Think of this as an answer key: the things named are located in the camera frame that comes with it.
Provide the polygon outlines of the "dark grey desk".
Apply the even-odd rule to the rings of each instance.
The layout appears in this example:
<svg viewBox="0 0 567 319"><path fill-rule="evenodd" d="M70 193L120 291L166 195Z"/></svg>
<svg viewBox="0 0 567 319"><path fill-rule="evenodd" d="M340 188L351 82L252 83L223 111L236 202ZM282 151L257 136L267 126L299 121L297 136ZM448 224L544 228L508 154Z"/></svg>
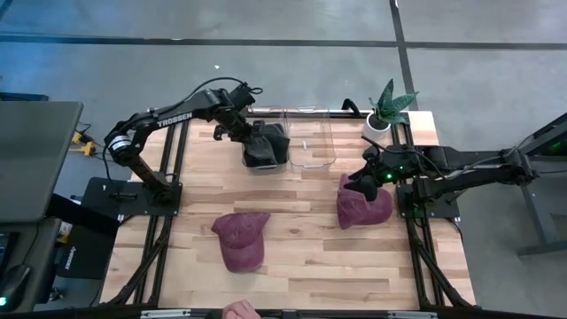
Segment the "dark grey desk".
<svg viewBox="0 0 567 319"><path fill-rule="evenodd" d="M36 305L47 301L54 275L55 245L61 220L46 218L40 222L0 223L0 238L9 236L8 252L0 261L0 279L16 265L31 268L23 300L17 308L0 315L32 312Z"/></svg>

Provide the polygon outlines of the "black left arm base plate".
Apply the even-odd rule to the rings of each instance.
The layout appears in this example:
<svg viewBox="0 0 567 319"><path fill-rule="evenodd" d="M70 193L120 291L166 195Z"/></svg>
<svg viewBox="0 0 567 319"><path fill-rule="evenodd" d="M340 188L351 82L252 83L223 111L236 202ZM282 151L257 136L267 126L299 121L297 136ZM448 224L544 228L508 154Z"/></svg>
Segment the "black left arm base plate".
<svg viewBox="0 0 567 319"><path fill-rule="evenodd" d="M119 215L175 216L180 211L183 185L172 184L171 199L159 202L142 182L114 181L93 177L82 198L82 205L109 217Z"/></svg>

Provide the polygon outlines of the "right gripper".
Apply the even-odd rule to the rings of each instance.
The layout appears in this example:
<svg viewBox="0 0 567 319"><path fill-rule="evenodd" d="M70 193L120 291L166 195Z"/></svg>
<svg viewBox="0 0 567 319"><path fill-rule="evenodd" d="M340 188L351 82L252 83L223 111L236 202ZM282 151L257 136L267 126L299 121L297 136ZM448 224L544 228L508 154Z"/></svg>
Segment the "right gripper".
<svg viewBox="0 0 567 319"><path fill-rule="evenodd" d="M367 201L377 198L377 184L394 183L408 177L408 148L390 145L384 149L370 146L363 154L364 167L349 175L344 186L364 195Z"/></svg>

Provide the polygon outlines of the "person's left hand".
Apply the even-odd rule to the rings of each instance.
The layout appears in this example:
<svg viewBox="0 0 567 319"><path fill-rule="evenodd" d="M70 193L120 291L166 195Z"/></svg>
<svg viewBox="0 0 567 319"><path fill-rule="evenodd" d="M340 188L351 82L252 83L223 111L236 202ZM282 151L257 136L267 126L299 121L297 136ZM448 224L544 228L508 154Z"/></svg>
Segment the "person's left hand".
<svg viewBox="0 0 567 319"><path fill-rule="evenodd" d="M222 319L261 319L261 316L248 300L239 300L222 310Z"/></svg>

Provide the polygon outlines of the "maroon corduroy baseball cap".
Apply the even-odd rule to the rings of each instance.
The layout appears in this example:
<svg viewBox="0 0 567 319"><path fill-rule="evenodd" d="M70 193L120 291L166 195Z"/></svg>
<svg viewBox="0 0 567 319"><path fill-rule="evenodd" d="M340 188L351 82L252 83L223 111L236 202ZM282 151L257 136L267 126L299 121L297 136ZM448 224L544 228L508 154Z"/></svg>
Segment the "maroon corduroy baseball cap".
<svg viewBox="0 0 567 319"><path fill-rule="evenodd" d="M337 195L338 223L342 230L352 226L381 224L392 216L393 198L389 191L379 188L377 198L367 201L362 193L348 190L345 187L348 182L348 175L342 174Z"/></svg>
<svg viewBox="0 0 567 319"><path fill-rule="evenodd" d="M226 214L214 221L211 231L219 238L221 256L232 273L250 273L262 266L265 256L263 229L270 213Z"/></svg>

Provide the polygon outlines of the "clear plastic bin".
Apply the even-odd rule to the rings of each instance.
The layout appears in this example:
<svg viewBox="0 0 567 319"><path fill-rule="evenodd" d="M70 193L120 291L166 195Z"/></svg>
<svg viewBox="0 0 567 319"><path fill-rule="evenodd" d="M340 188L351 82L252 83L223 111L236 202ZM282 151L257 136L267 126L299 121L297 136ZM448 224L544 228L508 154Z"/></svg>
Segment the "clear plastic bin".
<svg viewBox="0 0 567 319"><path fill-rule="evenodd" d="M336 161L330 110L320 105L284 110L289 157L294 169L323 169Z"/></svg>
<svg viewBox="0 0 567 319"><path fill-rule="evenodd" d="M278 105L271 105L271 106L249 106L245 111L245 118L247 119L249 124L252 124L253 132L254 132L254 125L256 123L280 123L283 125L286 135L289 137L287 128L285 127L285 114L284 109ZM282 173L287 163L282 165L271 165L265 167L247 167L243 160L243 145L242 145L242 163L248 169L250 174L253 175L270 175L270 174L279 174Z"/></svg>

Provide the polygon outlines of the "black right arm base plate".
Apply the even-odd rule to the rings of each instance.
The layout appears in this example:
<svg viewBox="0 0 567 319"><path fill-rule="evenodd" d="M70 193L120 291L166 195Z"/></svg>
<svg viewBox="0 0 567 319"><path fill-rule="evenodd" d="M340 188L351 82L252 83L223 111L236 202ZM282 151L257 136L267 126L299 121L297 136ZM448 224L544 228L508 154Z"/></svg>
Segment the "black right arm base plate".
<svg viewBox="0 0 567 319"><path fill-rule="evenodd" d="M406 219L442 218L460 221L457 192L450 192L438 198L425 199L418 202L415 199L411 184L396 186L396 197L400 216Z"/></svg>

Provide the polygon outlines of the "grey metal stand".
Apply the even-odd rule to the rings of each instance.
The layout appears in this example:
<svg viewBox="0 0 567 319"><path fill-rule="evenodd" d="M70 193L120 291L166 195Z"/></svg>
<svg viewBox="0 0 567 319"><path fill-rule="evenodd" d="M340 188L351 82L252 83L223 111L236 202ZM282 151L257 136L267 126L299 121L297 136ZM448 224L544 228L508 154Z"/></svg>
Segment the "grey metal stand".
<svg viewBox="0 0 567 319"><path fill-rule="evenodd" d="M527 257L567 252L554 217L567 217L567 113L528 136L520 151L536 170L538 178L521 188L539 243L520 249Z"/></svg>

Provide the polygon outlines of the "dark grey baseball cap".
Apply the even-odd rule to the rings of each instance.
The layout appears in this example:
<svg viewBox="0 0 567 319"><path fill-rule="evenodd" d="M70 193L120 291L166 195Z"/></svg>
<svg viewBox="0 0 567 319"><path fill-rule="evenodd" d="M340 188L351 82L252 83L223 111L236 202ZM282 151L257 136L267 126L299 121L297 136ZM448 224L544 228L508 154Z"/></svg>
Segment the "dark grey baseball cap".
<svg viewBox="0 0 567 319"><path fill-rule="evenodd" d="M290 138L286 135L284 126L280 123L269 123L272 125L273 133L269 143L271 144L277 165L288 161L288 149Z"/></svg>
<svg viewBox="0 0 567 319"><path fill-rule="evenodd" d="M252 141L254 141L254 132L252 133ZM257 162L245 162L247 167L265 167L276 165L276 160L274 158L274 153L269 142L255 142L258 144L258 161Z"/></svg>

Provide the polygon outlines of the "black Trossen controller box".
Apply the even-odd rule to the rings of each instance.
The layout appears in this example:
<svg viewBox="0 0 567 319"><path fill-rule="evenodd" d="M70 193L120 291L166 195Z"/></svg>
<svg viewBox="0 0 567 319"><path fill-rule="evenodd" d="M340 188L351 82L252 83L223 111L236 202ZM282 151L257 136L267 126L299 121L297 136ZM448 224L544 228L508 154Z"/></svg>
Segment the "black Trossen controller box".
<svg viewBox="0 0 567 319"><path fill-rule="evenodd" d="M116 234L116 229L100 232L83 226L73 226L57 258L56 275L66 278L103 279Z"/></svg>

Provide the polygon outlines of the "green leafy plant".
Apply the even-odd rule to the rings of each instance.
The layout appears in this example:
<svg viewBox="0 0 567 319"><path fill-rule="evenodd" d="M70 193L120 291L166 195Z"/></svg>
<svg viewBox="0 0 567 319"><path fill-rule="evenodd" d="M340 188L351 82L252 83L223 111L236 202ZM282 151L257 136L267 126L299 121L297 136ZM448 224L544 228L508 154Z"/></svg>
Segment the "green leafy plant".
<svg viewBox="0 0 567 319"><path fill-rule="evenodd" d="M408 121L401 112L416 101L418 92L393 96L394 80L391 79L385 85L380 97L375 101L369 98L372 106L372 114L369 117L369 125L375 129L385 129L388 125L407 124Z"/></svg>

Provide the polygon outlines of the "white plant pot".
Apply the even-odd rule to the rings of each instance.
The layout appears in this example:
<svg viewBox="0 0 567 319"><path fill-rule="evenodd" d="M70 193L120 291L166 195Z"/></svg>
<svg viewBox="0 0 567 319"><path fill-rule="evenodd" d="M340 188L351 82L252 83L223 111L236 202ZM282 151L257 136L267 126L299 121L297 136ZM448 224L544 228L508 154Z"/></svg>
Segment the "white plant pot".
<svg viewBox="0 0 567 319"><path fill-rule="evenodd" d="M366 116L365 124L362 129L362 135L376 142L382 140L390 133L391 124L388 123L384 128L377 129L371 125L372 118L374 118L373 113L369 113Z"/></svg>

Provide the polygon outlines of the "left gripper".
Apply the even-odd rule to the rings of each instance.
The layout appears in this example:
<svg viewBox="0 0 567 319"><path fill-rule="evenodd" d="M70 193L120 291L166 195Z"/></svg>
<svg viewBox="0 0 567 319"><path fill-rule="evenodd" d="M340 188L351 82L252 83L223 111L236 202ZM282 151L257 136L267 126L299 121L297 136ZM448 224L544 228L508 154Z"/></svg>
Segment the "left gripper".
<svg viewBox="0 0 567 319"><path fill-rule="evenodd" d="M269 142L273 129L271 124L256 123L254 125L254 141L252 141L252 125L234 107L223 106L213 113L217 122L214 129L214 140L221 141L226 134L231 142L243 144L243 160L245 162L258 161L258 144L255 142Z"/></svg>

